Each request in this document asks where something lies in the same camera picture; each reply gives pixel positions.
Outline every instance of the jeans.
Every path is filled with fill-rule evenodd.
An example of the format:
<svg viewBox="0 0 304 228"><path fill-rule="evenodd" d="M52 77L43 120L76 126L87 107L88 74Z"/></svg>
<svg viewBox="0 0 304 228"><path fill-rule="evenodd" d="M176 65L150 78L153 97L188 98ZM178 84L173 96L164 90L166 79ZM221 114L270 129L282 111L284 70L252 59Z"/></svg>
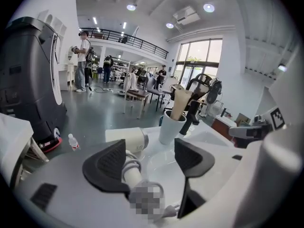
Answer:
<svg viewBox="0 0 304 228"><path fill-rule="evenodd" d="M104 83L108 83L110 81L111 67L104 66Z"/></svg>
<svg viewBox="0 0 304 228"><path fill-rule="evenodd" d="M86 67L85 68L85 83L88 84L89 83L89 78L92 77L91 76L91 69Z"/></svg>
<svg viewBox="0 0 304 228"><path fill-rule="evenodd" d="M85 90L85 67L86 61L78 62L77 69L75 71L75 87Z"/></svg>

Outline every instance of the man in white shirt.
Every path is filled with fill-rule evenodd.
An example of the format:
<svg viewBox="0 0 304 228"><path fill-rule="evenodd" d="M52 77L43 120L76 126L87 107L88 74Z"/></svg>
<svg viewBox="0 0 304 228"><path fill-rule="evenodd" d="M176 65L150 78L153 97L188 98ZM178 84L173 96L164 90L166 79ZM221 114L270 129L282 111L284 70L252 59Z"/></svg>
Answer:
<svg viewBox="0 0 304 228"><path fill-rule="evenodd" d="M78 53L78 66L75 72L75 87L77 88L76 92L85 92L85 67L86 67L86 55L90 48L90 42L87 39L89 32L84 30L80 34L81 46L80 49L75 49L75 52Z"/></svg>

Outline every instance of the person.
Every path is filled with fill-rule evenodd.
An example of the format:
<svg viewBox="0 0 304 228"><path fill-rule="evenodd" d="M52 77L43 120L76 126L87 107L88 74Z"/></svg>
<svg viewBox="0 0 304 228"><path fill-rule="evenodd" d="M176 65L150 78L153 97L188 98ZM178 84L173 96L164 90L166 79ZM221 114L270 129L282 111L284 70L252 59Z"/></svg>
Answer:
<svg viewBox="0 0 304 228"><path fill-rule="evenodd" d="M92 65L92 71L96 71L97 70L97 64L94 62Z"/></svg>
<svg viewBox="0 0 304 228"><path fill-rule="evenodd" d="M127 41L128 41L128 38L127 38L127 37L124 37L124 38L122 39L122 42L121 42L121 43L125 44L125 43L127 43Z"/></svg>
<svg viewBox="0 0 304 228"><path fill-rule="evenodd" d="M109 83L110 81L112 66L113 66L113 59L112 56L109 55L104 59L104 83Z"/></svg>
<svg viewBox="0 0 304 228"><path fill-rule="evenodd" d="M165 80L165 77L167 75L167 72L166 72L166 65L162 65L162 69L156 73L158 75L157 79L156 79L156 90L158 90L158 85L159 84L162 84Z"/></svg>
<svg viewBox="0 0 304 228"><path fill-rule="evenodd" d="M86 87L89 87L89 80L90 80L90 77L92 77L91 67L92 67L92 62L86 62L86 66L85 66L85 86Z"/></svg>
<svg viewBox="0 0 304 228"><path fill-rule="evenodd" d="M87 39L89 32L84 30L80 33L81 46L80 49L76 48L74 51L78 54L78 65L75 71L75 87L76 92L85 92L85 67L86 67L86 55L90 48L90 42Z"/></svg>

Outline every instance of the glass door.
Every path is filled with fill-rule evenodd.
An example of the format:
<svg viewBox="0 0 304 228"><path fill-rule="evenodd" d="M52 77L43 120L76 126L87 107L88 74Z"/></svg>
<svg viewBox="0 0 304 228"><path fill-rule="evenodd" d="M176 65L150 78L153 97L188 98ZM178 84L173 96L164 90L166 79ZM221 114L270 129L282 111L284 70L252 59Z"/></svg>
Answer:
<svg viewBox="0 0 304 228"><path fill-rule="evenodd" d="M193 79L197 75L201 74L203 72L203 69L204 69L203 67L198 67L198 66L194 67L191 79Z"/></svg>
<svg viewBox="0 0 304 228"><path fill-rule="evenodd" d="M190 78L191 71L192 71L191 66L186 66L185 67L185 71L182 75L182 79L181 79L181 83L180 83L180 85L183 86L184 88L186 88L186 86L187 86L188 80Z"/></svg>

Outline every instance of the ceiling light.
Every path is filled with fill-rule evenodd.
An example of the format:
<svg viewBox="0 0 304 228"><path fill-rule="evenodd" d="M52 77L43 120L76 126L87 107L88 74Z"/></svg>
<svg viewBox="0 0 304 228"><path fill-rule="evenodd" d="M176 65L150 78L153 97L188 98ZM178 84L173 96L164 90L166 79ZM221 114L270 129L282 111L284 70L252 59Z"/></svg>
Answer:
<svg viewBox="0 0 304 228"><path fill-rule="evenodd" d="M171 23L167 23L166 26L167 26L168 28L170 28L170 29L174 27L174 25L171 24Z"/></svg>
<svg viewBox="0 0 304 228"><path fill-rule="evenodd" d="M212 4L206 3L204 5L204 10L208 13L212 13L214 11L214 6Z"/></svg>
<svg viewBox="0 0 304 228"><path fill-rule="evenodd" d="M133 4L129 4L129 5L127 6L127 9L130 10L130 11L134 11L134 10L136 9L136 6L133 5Z"/></svg>
<svg viewBox="0 0 304 228"><path fill-rule="evenodd" d="M280 64L278 68L283 72L286 72L286 70L287 70L286 66L283 64Z"/></svg>

